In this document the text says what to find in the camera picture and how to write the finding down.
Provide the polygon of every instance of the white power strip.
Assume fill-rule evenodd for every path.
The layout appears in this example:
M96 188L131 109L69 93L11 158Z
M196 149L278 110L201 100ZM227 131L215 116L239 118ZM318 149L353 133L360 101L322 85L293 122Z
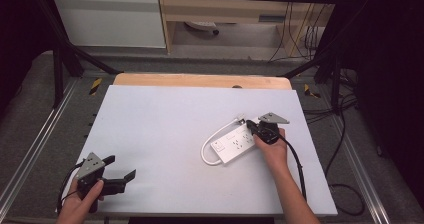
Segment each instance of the white power strip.
M255 145L246 124L211 142L211 146L223 163L238 157Z

